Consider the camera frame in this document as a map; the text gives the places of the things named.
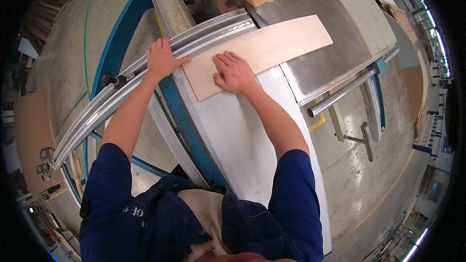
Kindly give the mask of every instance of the dark blue work uniform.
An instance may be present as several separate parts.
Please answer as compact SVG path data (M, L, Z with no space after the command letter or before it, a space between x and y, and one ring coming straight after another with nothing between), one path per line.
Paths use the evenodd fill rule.
M118 146L104 144L90 170L80 212L83 261L181 261L191 245L211 240L173 185L171 177L164 177L132 197L128 158ZM224 195L223 243L232 254L323 260L315 188L309 156L301 150L286 152L277 165L268 211L233 192Z

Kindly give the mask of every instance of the metal guide bar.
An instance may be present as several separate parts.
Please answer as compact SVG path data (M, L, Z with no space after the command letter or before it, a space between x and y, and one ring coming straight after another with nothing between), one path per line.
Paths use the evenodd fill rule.
M241 16L237 16L237 12L232 12L231 15L236 18L236 20L241 20ZM223 15L220 19L218 19L218 23L221 25L225 25L225 22L228 22L230 19L228 16ZM213 25L215 21L207 21L205 23L200 24L202 26L206 25ZM227 25L220 29L220 31L215 30L215 32L211 32L216 35L216 37L223 37L224 35L234 34L236 32L241 32L248 24L245 24L244 21L241 21L239 24ZM173 38L171 40L174 42L181 41L184 39L184 33L180 34L178 37ZM174 52L174 57L183 57L187 54L195 55L196 50L201 49L206 44L211 44L215 42L215 38L209 38L208 35L204 36L207 40L205 43L199 43L197 48L189 46L189 49L185 49L180 47L179 50ZM197 40L195 34L192 33L192 30L189 30L187 33L187 38L190 38L192 41ZM135 73L134 78L130 79L130 81L121 89L115 90L113 86L105 87L87 106L86 108L79 114L78 118L73 122L71 127L66 132L65 136L60 141L57 149L54 153L53 160L50 163L50 166L53 170L58 169L61 164L66 160L69 155L69 152L74 150L83 140L87 137L90 132L101 124L105 119L107 119L126 99L126 97L131 93L131 91L139 84L143 76L147 71L147 59L145 56L141 57L133 64L131 64L127 69L124 70L121 75L128 75L130 73Z

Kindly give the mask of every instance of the concrete floor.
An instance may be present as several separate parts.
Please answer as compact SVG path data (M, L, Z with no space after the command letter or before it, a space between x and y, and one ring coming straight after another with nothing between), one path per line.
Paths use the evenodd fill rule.
M89 103L94 75L107 38L128 0L74 0L57 21L42 58L38 61L37 88L47 97L47 109L55 142ZM401 0L395 2L407 9ZM160 37L154 14L147 11L125 54L122 68L143 55ZM322 170L329 204L333 253L326 261L360 261L400 221L424 172L424 160L411 150L413 126L398 58L389 62L380 76L385 101L386 127L376 144L377 160L369 162L364 145L338 142L328 112L327 121L310 135ZM348 135L361 137L360 125L367 120L361 91L354 90L338 103ZM310 119L303 108L306 122ZM81 149L77 150L81 158ZM154 166L171 171L176 159L170 153L154 121L146 114L135 153ZM137 195L158 177L132 167L133 190ZM52 200L64 224L73 231L80 222L77 207L67 206L69 192Z

